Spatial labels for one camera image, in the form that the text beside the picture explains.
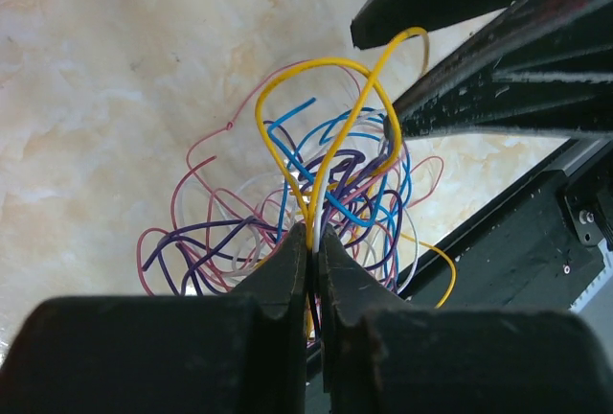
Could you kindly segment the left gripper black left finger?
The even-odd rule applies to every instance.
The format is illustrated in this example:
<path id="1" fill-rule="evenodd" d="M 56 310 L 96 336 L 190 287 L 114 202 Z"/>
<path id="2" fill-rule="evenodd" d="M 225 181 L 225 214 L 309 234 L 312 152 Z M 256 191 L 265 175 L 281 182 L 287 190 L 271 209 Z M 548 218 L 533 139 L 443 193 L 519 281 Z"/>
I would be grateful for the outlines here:
<path id="1" fill-rule="evenodd" d="M 25 319 L 5 413 L 301 413 L 306 230 L 219 296 L 66 296 Z"/>

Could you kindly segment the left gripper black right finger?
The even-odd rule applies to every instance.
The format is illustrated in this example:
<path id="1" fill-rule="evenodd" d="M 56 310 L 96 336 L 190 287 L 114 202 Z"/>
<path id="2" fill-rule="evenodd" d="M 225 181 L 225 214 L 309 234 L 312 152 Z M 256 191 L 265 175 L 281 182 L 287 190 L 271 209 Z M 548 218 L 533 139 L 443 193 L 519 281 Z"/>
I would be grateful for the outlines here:
<path id="1" fill-rule="evenodd" d="M 327 229 L 317 253 L 335 413 L 608 413 L 612 371 L 576 315 L 409 305 Z"/>

